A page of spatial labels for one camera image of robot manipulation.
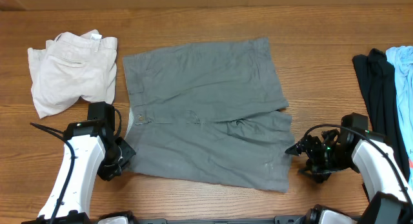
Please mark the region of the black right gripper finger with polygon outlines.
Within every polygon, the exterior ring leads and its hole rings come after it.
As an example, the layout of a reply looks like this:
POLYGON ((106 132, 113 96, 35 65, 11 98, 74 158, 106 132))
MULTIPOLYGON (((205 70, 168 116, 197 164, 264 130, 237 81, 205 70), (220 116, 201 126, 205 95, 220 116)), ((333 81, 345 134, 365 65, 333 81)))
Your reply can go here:
POLYGON ((285 154, 293 155, 293 156, 300 156, 303 152, 306 152, 307 147, 302 141, 298 141, 293 146, 287 148, 285 150, 285 154))
POLYGON ((329 171, 317 171, 317 170, 312 170, 311 168, 308 168, 308 167, 301 168, 298 170, 298 172, 310 178, 311 180, 315 181, 316 183, 323 183, 332 174, 329 171))

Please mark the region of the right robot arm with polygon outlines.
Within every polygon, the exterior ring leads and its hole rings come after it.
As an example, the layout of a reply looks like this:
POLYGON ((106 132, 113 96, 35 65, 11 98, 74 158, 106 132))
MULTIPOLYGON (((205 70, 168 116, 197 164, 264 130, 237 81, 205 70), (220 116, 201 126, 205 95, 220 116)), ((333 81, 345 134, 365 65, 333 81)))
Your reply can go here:
POLYGON ((308 157, 299 173, 317 183, 334 172, 352 169, 361 174, 368 207, 360 217, 315 205, 294 223, 412 223, 412 189, 394 159, 384 135, 368 129, 368 118, 343 116, 340 125, 325 124, 320 137, 304 136, 286 154, 308 157))

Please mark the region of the grey shorts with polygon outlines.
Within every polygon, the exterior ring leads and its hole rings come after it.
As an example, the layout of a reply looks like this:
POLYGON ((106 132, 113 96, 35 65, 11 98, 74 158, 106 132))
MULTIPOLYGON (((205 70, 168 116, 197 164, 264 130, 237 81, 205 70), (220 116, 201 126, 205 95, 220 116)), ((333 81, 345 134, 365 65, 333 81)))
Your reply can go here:
POLYGON ((286 192, 294 144, 268 39, 123 58, 131 172, 286 192))

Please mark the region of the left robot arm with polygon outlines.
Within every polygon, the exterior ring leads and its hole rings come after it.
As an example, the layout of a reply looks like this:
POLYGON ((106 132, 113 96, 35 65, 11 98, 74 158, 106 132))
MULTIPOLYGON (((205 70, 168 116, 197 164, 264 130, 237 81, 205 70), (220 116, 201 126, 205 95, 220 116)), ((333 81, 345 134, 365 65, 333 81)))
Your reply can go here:
POLYGON ((31 223, 92 223, 90 202, 96 177, 110 181, 120 176, 135 150, 120 136, 113 105, 97 102, 88 105, 87 120, 70 123, 60 131, 37 123, 33 127, 64 143, 64 156, 54 187, 31 223))

